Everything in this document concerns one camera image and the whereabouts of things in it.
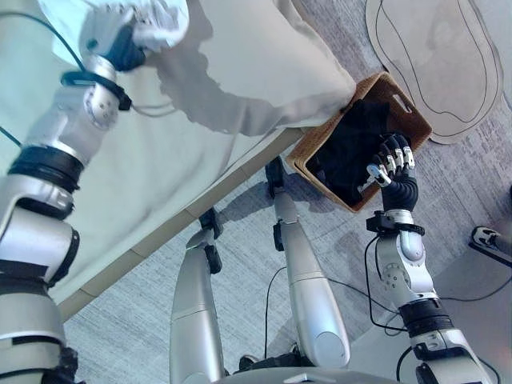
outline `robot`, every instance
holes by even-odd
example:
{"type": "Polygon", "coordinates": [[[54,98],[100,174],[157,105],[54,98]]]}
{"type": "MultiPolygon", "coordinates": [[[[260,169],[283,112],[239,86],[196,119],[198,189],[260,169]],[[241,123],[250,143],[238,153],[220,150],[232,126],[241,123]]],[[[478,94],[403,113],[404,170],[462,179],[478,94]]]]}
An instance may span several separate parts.
{"type": "MultiPolygon", "coordinates": [[[[0,383],[70,384],[78,356],[66,346],[58,308],[48,289],[66,276],[79,235],[64,220],[73,192],[118,110],[130,99],[116,84],[116,71],[142,65],[131,9],[104,6],[88,15],[80,47],[86,70],[62,76],[51,108],[35,123],[0,181],[0,383]]],[[[391,155],[374,157],[367,170],[382,188],[384,210],[367,221],[378,234],[382,282],[399,309],[411,348],[422,361],[420,383],[491,384],[462,332],[452,324],[425,267],[423,228],[414,224],[418,200],[414,158],[407,141],[390,137],[391,155]]],[[[344,370],[350,346],[329,283],[282,182],[282,165],[268,165],[277,224],[274,240],[284,250],[300,354],[307,364],[246,370],[228,376],[215,313],[210,275],[222,264],[214,240],[221,228],[214,214],[187,244],[171,319],[172,383],[324,382],[387,383],[344,370]]]]}

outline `robotic hand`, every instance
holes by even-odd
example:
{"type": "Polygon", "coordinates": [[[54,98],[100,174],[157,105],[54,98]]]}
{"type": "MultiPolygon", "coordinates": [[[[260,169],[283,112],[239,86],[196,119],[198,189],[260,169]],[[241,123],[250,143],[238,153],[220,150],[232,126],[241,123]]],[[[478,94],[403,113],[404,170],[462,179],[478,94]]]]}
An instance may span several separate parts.
{"type": "Polygon", "coordinates": [[[366,228],[378,234],[381,280],[400,311],[414,354],[423,361],[416,369],[418,382],[491,384],[466,338],[443,309],[426,269],[425,231],[412,217],[418,184],[408,141],[400,134],[389,136],[367,170],[381,187],[384,211],[366,220],[366,228]]]}
{"type": "Polygon", "coordinates": [[[80,173],[118,110],[130,108],[116,71],[144,63],[147,46],[134,42],[137,23],[133,8],[89,13],[80,38],[86,70],[62,76],[53,105],[0,179],[1,384],[74,382],[77,354],[66,347],[48,288],[66,276],[78,251],[78,232],[63,220],[73,210],[80,173]]]}

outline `dark garment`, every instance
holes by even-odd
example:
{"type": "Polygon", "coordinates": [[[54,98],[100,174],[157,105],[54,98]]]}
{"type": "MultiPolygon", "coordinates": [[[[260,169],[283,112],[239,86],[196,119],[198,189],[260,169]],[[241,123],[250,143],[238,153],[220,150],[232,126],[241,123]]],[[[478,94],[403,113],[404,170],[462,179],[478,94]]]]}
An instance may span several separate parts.
{"type": "Polygon", "coordinates": [[[310,172],[349,206],[362,200],[358,186],[368,179],[366,166],[379,151],[389,112],[389,103],[357,100],[306,164],[310,172]]]}

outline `wire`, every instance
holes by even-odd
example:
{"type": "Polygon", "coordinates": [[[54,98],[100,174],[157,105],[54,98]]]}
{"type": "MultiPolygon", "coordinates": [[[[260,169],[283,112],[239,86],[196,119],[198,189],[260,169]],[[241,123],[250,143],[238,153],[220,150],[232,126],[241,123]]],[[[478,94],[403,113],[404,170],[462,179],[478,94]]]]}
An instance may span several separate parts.
{"type": "Polygon", "coordinates": [[[282,266],[281,268],[276,270],[274,276],[270,280],[269,287],[266,290],[266,304],[265,304],[265,353],[263,354],[263,358],[266,358],[266,340],[267,340],[268,329],[269,329],[268,328],[268,320],[269,320],[269,295],[270,295],[270,288],[272,287],[272,283],[274,282],[274,279],[276,278],[276,276],[279,274],[279,272],[281,272],[285,268],[286,268],[285,266],[282,266]]]}
{"type": "Polygon", "coordinates": [[[500,290],[502,290],[503,288],[505,288],[505,286],[510,282],[512,281],[512,278],[508,278],[503,284],[501,284],[498,288],[496,288],[495,290],[493,290],[492,292],[489,292],[488,294],[484,294],[483,296],[479,297],[479,298],[452,298],[452,297],[445,297],[445,298],[440,298],[441,300],[453,300],[455,302],[478,302],[480,300],[484,300],[486,298],[489,298],[491,297],[493,294],[496,294],[497,292],[499,292],[500,290]]]}
{"type": "Polygon", "coordinates": [[[375,268],[377,268],[378,278],[382,281],[381,270],[378,267],[378,259],[377,259],[377,243],[375,243],[375,268]]]}
{"type": "Polygon", "coordinates": [[[384,326],[383,324],[379,324],[378,322],[376,322],[374,320],[374,314],[373,314],[373,308],[372,308],[372,299],[371,299],[371,292],[370,292],[370,279],[368,277],[368,249],[370,248],[371,244],[378,239],[378,235],[375,236],[374,238],[372,238],[370,240],[370,242],[368,242],[368,244],[366,245],[366,248],[365,248],[365,276],[366,276],[366,290],[368,292],[368,306],[370,308],[370,320],[372,322],[372,324],[374,324],[375,326],[378,326],[379,328],[384,328],[385,330],[400,330],[400,331],[404,331],[406,329],[404,328],[396,328],[394,326],[384,326]]]}
{"type": "Polygon", "coordinates": [[[484,365],[486,365],[490,370],[493,371],[493,373],[496,375],[496,384],[502,384],[502,377],[499,375],[498,371],[488,362],[486,362],[483,358],[478,356],[478,360],[482,362],[484,365]]]}
{"type": "MultiPolygon", "coordinates": [[[[334,282],[336,284],[340,284],[342,286],[346,286],[347,288],[350,288],[352,290],[355,290],[356,292],[359,292],[360,294],[362,294],[363,296],[366,296],[368,297],[367,294],[364,293],[363,290],[360,290],[359,288],[356,288],[355,286],[352,286],[350,284],[347,284],[346,282],[340,282],[338,280],[334,280],[333,278],[327,278],[327,280],[329,280],[330,282],[334,282]]],[[[392,314],[394,314],[395,316],[398,315],[399,313],[396,311],[396,310],[390,310],[389,308],[387,308],[386,306],[384,306],[383,304],[381,304],[380,302],[378,302],[377,300],[374,300],[374,299],[371,299],[372,302],[374,302],[376,305],[380,306],[381,308],[383,308],[384,310],[387,310],[388,312],[391,312],[392,314]]]]}
{"type": "Polygon", "coordinates": [[[407,348],[406,350],[403,351],[402,355],[400,355],[400,358],[398,359],[398,362],[397,362],[397,382],[400,381],[400,368],[402,367],[402,362],[403,362],[403,359],[406,358],[406,356],[412,351],[412,347],[409,347],[407,348]]]}
{"type": "Polygon", "coordinates": [[[394,314],[393,316],[390,317],[390,319],[386,322],[386,328],[384,329],[384,333],[386,334],[386,336],[390,336],[391,338],[394,338],[395,336],[398,336],[400,335],[401,332],[403,332],[402,330],[397,330],[394,334],[391,334],[388,330],[387,327],[389,327],[390,323],[396,319],[396,317],[398,316],[399,314],[394,314]]]}
{"type": "Polygon", "coordinates": [[[144,111],[142,108],[157,109],[158,106],[131,106],[131,107],[138,114],[141,114],[142,116],[147,116],[148,118],[162,118],[164,116],[173,114],[174,112],[178,112],[178,110],[176,108],[173,108],[172,110],[167,110],[165,112],[161,112],[158,114],[151,114],[149,112],[144,111]]]}
{"type": "Polygon", "coordinates": [[[80,61],[80,58],[76,55],[76,53],[73,51],[73,49],[70,47],[70,45],[67,43],[67,41],[64,39],[63,36],[55,28],[53,28],[49,23],[44,22],[40,18],[36,18],[35,16],[32,16],[31,14],[25,14],[23,12],[15,12],[15,11],[6,11],[6,12],[0,12],[0,18],[8,18],[12,16],[18,16],[21,18],[28,18],[38,24],[41,24],[45,28],[47,28],[50,32],[52,32],[62,44],[64,44],[64,47],[70,52],[71,56],[73,56],[73,59],[76,61],[78,68],[80,68],[81,71],[86,71],[86,68],[84,67],[82,61],[80,61]]]}
{"type": "Polygon", "coordinates": [[[20,143],[19,140],[16,139],[15,136],[13,136],[8,130],[5,130],[4,128],[2,128],[0,126],[0,132],[2,132],[9,140],[11,140],[14,144],[16,144],[17,146],[21,147],[22,144],[20,143]]]}
{"type": "MultiPolygon", "coordinates": [[[[281,268],[276,270],[274,276],[270,280],[270,284],[269,284],[268,289],[266,291],[266,304],[265,304],[265,353],[264,353],[265,358],[266,358],[266,349],[267,349],[267,345],[266,344],[267,344],[267,335],[268,335],[268,310],[269,310],[270,288],[272,287],[272,283],[274,282],[274,279],[277,277],[279,272],[281,272],[282,270],[285,270],[285,269],[286,269],[286,267],[282,266],[281,268]]],[[[358,292],[359,294],[362,294],[363,296],[368,297],[368,295],[365,294],[365,292],[363,290],[360,290],[359,288],[356,288],[355,286],[352,286],[351,284],[347,284],[346,282],[340,282],[339,280],[336,280],[334,278],[327,278],[327,280],[329,280],[330,282],[333,282],[334,284],[339,284],[341,286],[345,286],[347,288],[350,288],[351,290],[354,290],[354,291],[358,292]]],[[[383,304],[381,304],[377,300],[371,299],[371,301],[373,303],[375,303],[376,305],[380,306],[381,308],[383,308],[384,310],[387,310],[388,312],[391,312],[392,314],[394,314],[394,316],[392,318],[394,318],[394,317],[399,315],[398,312],[396,312],[394,310],[390,310],[389,308],[387,308],[386,306],[384,306],[383,304]]]]}
{"type": "Polygon", "coordinates": [[[173,102],[164,102],[163,104],[148,104],[135,107],[137,107],[140,110],[159,110],[160,108],[164,108],[166,106],[172,106],[172,104],[173,102]]]}

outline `white cloth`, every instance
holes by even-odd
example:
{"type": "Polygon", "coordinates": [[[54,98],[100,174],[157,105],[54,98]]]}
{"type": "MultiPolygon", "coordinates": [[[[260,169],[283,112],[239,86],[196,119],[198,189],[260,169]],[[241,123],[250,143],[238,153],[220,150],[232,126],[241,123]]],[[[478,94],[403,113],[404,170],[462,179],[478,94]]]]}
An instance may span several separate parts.
{"type": "MultiPolygon", "coordinates": [[[[349,102],[352,78],[290,2],[278,3],[285,13],[270,0],[189,0],[182,42],[119,77],[134,104],[172,102],[177,111],[120,113],[106,135],[74,195],[69,222],[82,243],[50,292],[57,302],[231,172],[269,132],[320,125],[349,102]]],[[[0,3],[13,6],[31,11],[34,2],[0,3]]],[[[70,66],[50,53],[40,26],[22,19],[2,26],[9,33],[0,34],[0,121],[23,138],[70,66]]],[[[10,154],[5,171],[17,151],[1,136],[0,146],[10,154]]]]}
{"type": "MultiPolygon", "coordinates": [[[[64,37],[76,54],[80,54],[78,38],[87,12],[94,7],[113,4],[108,0],[38,0],[42,12],[54,28],[64,37]]],[[[134,40],[153,52],[171,48],[185,36],[189,25],[186,0],[130,0],[117,1],[113,6],[133,6],[138,20],[134,40]]],[[[54,38],[53,50],[57,56],[76,65],[73,57],[59,40],[54,38]]]]}

